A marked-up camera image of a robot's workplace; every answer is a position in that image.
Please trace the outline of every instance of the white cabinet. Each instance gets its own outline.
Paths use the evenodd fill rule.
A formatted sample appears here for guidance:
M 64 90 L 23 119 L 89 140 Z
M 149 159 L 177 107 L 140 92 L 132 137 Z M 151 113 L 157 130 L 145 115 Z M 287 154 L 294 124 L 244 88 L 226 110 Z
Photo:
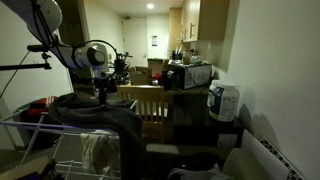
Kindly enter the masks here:
M 180 47 L 181 43 L 178 39 L 181 38 L 180 31 L 181 8 L 170 8 L 169 13 L 169 53 Z
M 181 26 L 185 42 L 223 40 L 229 0 L 185 0 Z

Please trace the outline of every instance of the cardboard box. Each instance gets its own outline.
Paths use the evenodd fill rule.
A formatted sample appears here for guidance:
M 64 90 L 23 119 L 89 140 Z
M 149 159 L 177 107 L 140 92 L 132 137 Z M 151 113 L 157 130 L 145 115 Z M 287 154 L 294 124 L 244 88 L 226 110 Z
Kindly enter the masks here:
M 1 180 L 18 179 L 34 172 L 41 174 L 41 172 L 46 167 L 48 162 L 49 162 L 48 157 L 42 156 L 38 159 L 35 159 L 26 164 L 23 164 L 22 166 L 19 166 L 17 168 L 11 169 L 7 172 L 0 174 L 0 179 Z
M 152 69 L 152 75 L 161 74 L 164 69 L 164 60 L 148 59 L 148 67 Z
M 128 71 L 130 73 L 131 85 L 151 85 L 151 68 L 135 66 L 129 68 Z

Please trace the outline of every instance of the doorway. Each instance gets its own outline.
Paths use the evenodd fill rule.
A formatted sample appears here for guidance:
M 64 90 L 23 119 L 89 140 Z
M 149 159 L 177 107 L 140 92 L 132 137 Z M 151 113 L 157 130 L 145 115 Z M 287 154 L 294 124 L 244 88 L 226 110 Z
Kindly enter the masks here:
M 59 27 L 61 41 L 67 45 L 79 45 L 85 42 L 81 23 L 78 0 L 56 0 L 63 19 Z M 91 71 L 86 69 L 69 69 L 73 90 L 80 96 L 94 96 L 91 83 Z
M 123 20 L 124 50 L 133 58 L 128 58 L 130 67 L 148 67 L 146 18 L 126 18 Z

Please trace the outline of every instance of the light fixture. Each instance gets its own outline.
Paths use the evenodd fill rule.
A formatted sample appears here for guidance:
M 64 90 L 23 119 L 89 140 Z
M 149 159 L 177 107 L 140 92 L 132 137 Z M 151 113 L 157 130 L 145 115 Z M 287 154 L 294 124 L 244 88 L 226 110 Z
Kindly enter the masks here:
M 153 9 L 153 8 L 154 8 L 154 5 L 151 4 L 151 3 L 150 3 L 150 4 L 147 4 L 147 8 L 148 8 L 148 9 Z

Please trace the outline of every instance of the wooden chair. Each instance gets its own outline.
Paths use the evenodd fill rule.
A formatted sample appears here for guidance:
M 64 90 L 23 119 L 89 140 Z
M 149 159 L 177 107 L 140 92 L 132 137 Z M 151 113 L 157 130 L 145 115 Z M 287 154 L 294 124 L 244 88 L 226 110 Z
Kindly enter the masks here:
M 136 112 L 143 120 L 143 138 L 159 138 L 165 143 L 168 104 L 164 103 L 163 87 L 120 85 L 117 89 L 120 99 L 137 100 Z

